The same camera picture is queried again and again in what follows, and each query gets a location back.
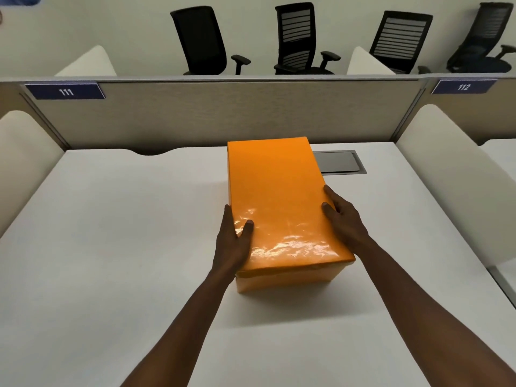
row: hand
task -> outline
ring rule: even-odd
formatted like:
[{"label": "hand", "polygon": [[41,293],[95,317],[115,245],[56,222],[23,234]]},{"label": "hand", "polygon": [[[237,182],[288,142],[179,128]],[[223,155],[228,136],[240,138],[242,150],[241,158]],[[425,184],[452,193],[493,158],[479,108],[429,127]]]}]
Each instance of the hand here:
[{"label": "hand", "polygon": [[231,207],[229,205],[224,207],[223,221],[217,235],[212,273],[222,274],[228,279],[228,285],[249,257],[254,227],[254,223],[248,220],[243,226],[242,234],[238,237],[235,232]]},{"label": "hand", "polygon": [[330,220],[337,238],[339,238],[352,253],[358,255],[362,247],[374,241],[369,236],[353,204],[335,193],[328,185],[325,185],[324,191],[335,205],[335,210],[329,203],[323,202],[322,211],[328,220]]}]

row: white desk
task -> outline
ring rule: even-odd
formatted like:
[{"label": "white desk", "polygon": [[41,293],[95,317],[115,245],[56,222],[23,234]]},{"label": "white desk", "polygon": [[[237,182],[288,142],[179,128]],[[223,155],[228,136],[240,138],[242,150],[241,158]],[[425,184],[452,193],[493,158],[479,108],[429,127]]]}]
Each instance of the white desk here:
[{"label": "white desk", "polygon": [[[372,236],[516,368],[516,310],[393,143],[328,176]],[[0,385],[117,386],[207,274],[226,148],[68,151],[0,239]],[[232,284],[190,386],[425,386],[358,260],[331,284]]]},{"label": "white desk", "polygon": [[[481,148],[516,182],[516,139],[489,140]],[[516,306],[516,255],[514,257],[490,271]]]}]

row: number plate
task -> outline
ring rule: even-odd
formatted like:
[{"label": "number plate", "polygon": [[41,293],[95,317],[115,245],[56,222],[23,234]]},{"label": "number plate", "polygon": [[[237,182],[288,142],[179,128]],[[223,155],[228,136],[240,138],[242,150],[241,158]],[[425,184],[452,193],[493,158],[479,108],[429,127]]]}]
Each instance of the number plate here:
[{"label": "number plate", "polygon": [[35,99],[69,101],[80,99],[106,99],[97,83],[39,83],[25,84]]},{"label": "number plate", "polygon": [[496,80],[440,80],[432,94],[478,94],[486,93]]}]

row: solid black chair back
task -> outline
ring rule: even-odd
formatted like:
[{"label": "solid black chair back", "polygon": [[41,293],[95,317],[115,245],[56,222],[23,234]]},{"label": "solid black chair back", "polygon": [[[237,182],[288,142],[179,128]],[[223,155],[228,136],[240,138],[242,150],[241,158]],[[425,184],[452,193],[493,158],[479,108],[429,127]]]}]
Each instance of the solid black chair back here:
[{"label": "solid black chair back", "polygon": [[481,2],[468,36],[448,60],[448,70],[456,71],[486,57],[500,40],[512,11],[513,4],[508,2]]},{"label": "solid black chair back", "polygon": [[409,74],[425,42],[433,16],[385,11],[369,53],[398,74]]},{"label": "solid black chair back", "polygon": [[311,2],[279,5],[278,64],[304,70],[312,66],[315,55],[315,13]]},{"label": "solid black chair back", "polygon": [[227,64],[215,12],[211,6],[194,6],[170,12],[189,71],[194,75],[218,75]]}]

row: glossy orange wrapping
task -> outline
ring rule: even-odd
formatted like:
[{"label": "glossy orange wrapping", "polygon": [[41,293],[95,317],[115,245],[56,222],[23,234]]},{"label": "glossy orange wrapping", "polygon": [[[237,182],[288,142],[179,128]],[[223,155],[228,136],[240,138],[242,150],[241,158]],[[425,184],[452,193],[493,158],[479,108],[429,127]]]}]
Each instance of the glossy orange wrapping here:
[{"label": "glossy orange wrapping", "polygon": [[255,222],[239,292],[330,281],[354,262],[321,210],[331,201],[306,137],[229,142],[228,173],[237,233]]}]

